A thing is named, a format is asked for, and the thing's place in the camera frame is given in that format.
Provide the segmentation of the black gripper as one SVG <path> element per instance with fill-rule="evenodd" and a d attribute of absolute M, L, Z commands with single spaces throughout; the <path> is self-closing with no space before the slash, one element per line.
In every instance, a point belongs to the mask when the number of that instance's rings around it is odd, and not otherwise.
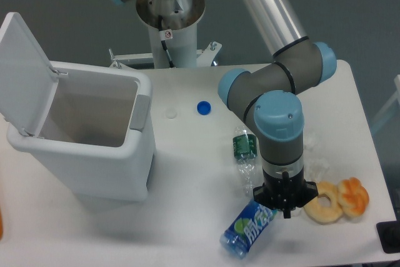
<path fill-rule="evenodd" d="M 304 179 L 303 169 L 292 177 L 283 171 L 277 178 L 263 171 L 263 177 L 263 185 L 253 189 L 253 198 L 269 209 L 282 211 L 284 219 L 290 219 L 292 210 L 318 196 L 316 183 Z"/>

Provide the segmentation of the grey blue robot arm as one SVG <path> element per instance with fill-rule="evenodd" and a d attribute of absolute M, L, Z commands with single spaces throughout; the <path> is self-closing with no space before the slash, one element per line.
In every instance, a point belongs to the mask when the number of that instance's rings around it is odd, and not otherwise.
<path fill-rule="evenodd" d="M 203 16 L 204 0 L 135 1 L 139 17 L 155 33 L 154 66 L 195 66 L 196 51 L 172 43 L 179 30 Z M 218 94 L 258 138 L 264 182 L 254 188 L 254 200 L 289 218 L 318 195 L 316 184 L 304 179 L 304 117 L 298 94 L 329 79 L 337 68 L 336 56 L 328 45 L 309 40 L 288 0 L 244 2 L 273 62 L 253 73 L 228 71 Z"/>

